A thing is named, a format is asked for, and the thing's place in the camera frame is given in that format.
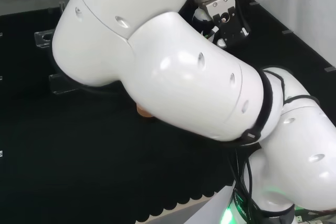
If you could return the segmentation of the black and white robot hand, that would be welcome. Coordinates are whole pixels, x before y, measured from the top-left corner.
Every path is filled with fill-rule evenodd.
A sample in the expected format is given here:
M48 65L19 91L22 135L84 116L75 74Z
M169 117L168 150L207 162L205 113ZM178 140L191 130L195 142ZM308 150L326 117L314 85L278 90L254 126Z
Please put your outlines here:
M236 0L194 0L198 5L192 24L206 39L220 48L232 48L250 32Z

